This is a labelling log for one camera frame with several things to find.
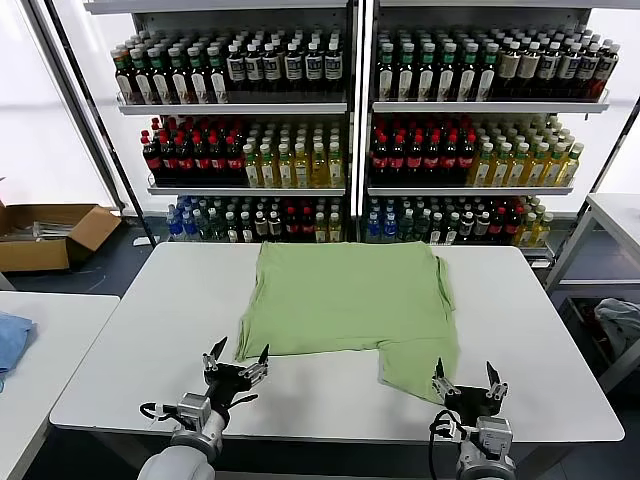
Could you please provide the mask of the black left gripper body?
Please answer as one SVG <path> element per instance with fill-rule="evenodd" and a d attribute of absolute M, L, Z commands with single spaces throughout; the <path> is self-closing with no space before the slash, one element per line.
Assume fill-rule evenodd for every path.
<path fill-rule="evenodd" d="M 229 410 L 237 404 L 234 400 L 239 393 L 250 391 L 258 383 L 249 383 L 238 376 L 243 366 L 218 363 L 218 369 L 204 372 L 204 380 L 208 386 L 206 396 L 209 398 L 211 409 L 221 416 L 227 416 Z"/>

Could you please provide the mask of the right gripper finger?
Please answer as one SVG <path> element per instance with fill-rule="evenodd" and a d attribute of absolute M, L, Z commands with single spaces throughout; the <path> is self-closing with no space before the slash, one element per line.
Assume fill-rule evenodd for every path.
<path fill-rule="evenodd" d="M 501 381 L 498 371 L 489 361 L 486 362 L 486 368 L 490 383 L 486 397 L 489 399 L 503 399 L 508 391 L 508 384 Z"/>
<path fill-rule="evenodd" d="M 449 397 L 458 394 L 458 388 L 453 385 L 445 375 L 442 358 L 438 358 L 432 376 L 432 388 L 441 401 L 446 401 Z"/>

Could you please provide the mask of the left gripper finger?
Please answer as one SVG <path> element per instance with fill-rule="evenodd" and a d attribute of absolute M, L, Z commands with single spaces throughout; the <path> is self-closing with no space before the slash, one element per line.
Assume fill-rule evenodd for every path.
<path fill-rule="evenodd" d="M 211 348 L 211 350 L 208 353 L 204 353 L 202 355 L 203 367 L 204 367 L 205 373 L 213 372 L 218 369 L 217 361 L 224 350 L 226 342 L 227 342 L 227 337 L 223 337 L 221 340 L 219 340 L 217 343 L 214 344 L 214 346 Z"/>
<path fill-rule="evenodd" d="M 269 345 L 266 344 L 258 360 L 240 370 L 238 376 L 249 383 L 260 383 L 268 374 Z"/>

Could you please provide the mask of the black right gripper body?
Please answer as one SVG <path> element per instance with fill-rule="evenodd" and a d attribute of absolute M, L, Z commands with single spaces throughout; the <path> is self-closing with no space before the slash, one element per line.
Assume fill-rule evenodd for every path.
<path fill-rule="evenodd" d="M 456 412 L 461 419 L 478 419 L 480 416 L 497 416 L 501 401 L 489 398 L 489 391 L 480 387 L 456 386 L 453 394 L 446 394 L 446 408 Z"/>

